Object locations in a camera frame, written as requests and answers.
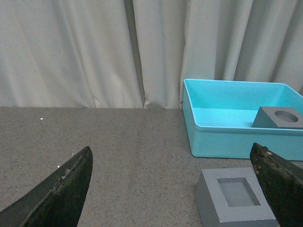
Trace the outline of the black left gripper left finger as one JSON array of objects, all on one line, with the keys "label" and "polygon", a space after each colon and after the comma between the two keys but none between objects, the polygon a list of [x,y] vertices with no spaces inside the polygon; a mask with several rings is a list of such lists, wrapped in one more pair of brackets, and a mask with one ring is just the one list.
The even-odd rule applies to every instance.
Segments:
[{"label": "black left gripper left finger", "polygon": [[92,175],[86,146],[0,213],[2,227],[76,227]]}]

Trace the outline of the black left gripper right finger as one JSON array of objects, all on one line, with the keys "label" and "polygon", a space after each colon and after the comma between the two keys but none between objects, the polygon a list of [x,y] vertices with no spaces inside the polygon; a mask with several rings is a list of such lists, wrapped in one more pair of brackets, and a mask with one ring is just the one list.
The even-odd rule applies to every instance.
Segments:
[{"label": "black left gripper right finger", "polygon": [[254,143],[250,160],[263,194],[281,227],[303,225],[303,169]]}]

